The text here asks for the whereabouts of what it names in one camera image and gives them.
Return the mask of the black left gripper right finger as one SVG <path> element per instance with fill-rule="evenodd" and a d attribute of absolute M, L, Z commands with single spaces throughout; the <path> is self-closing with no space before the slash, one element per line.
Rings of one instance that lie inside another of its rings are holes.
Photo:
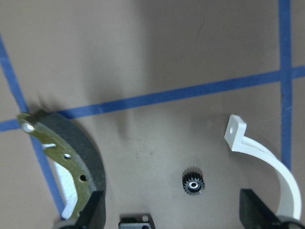
<path fill-rule="evenodd" d="M 282 224 L 251 189 L 240 190 L 239 219 L 245 229 L 280 229 Z"/>

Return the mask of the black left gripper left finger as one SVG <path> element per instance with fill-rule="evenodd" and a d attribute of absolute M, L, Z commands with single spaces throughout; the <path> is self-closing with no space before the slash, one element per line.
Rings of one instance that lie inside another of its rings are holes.
<path fill-rule="evenodd" d="M 103 191 L 94 191 L 76 221 L 76 228 L 103 229 L 105 222 L 105 193 Z"/>

